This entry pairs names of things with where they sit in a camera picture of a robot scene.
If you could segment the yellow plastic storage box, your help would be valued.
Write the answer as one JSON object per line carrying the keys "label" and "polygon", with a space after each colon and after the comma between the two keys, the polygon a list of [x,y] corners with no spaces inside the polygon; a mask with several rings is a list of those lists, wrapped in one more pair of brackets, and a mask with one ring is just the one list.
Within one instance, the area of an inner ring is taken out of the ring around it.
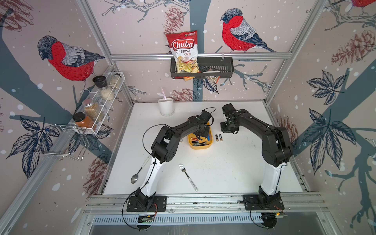
{"label": "yellow plastic storage box", "polygon": [[193,133],[188,135],[189,146],[194,150],[207,149],[213,143],[213,136],[212,136],[211,128],[210,128],[210,131],[209,131],[209,137],[208,138],[197,138],[197,139],[199,139],[198,142],[191,141],[191,138],[197,138],[197,137]]}

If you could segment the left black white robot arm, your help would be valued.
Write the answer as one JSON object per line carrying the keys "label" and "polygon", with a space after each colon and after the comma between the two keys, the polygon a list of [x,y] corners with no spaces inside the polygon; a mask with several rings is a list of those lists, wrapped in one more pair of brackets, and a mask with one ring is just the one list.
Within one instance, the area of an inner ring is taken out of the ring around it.
{"label": "left black white robot arm", "polygon": [[152,208],[164,163],[174,158],[181,139],[189,134],[202,137],[209,129],[209,122],[213,123],[214,118],[208,112],[203,111],[199,115],[189,117],[180,125],[173,127],[163,125],[151,146],[152,161],[148,173],[144,182],[135,191],[136,200],[143,209],[147,211]]}

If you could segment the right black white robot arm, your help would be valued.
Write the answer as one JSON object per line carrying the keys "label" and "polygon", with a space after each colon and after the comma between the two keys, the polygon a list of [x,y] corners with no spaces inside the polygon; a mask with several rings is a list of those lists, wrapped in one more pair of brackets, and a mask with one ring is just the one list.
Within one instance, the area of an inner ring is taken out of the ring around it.
{"label": "right black white robot arm", "polygon": [[284,127],[261,121],[245,109],[236,110],[231,103],[222,107],[226,121],[220,123],[222,133],[237,134],[244,127],[262,140],[261,154],[267,165],[258,194],[245,194],[240,203],[247,211],[284,209],[280,182],[283,170],[293,155],[293,147]]}

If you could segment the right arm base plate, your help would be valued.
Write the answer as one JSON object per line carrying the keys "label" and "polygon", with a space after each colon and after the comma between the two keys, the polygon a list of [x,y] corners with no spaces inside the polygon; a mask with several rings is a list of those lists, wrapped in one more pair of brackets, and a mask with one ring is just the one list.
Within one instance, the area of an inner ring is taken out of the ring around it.
{"label": "right arm base plate", "polygon": [[245,203],[245,209],[247,211],[283,211],[285,209],[280,194],[276,194],[273,196],[263,194],[245,194],[243,195],[242,201]]}

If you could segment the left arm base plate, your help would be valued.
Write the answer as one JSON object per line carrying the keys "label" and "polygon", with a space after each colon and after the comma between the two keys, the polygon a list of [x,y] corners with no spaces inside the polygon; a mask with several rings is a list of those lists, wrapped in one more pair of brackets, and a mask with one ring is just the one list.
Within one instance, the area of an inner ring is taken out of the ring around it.
{"label": "left arm base plate", "polygon": [[166,211],[166,196],[131,196],[126,203],[127,212],[165,212]]}

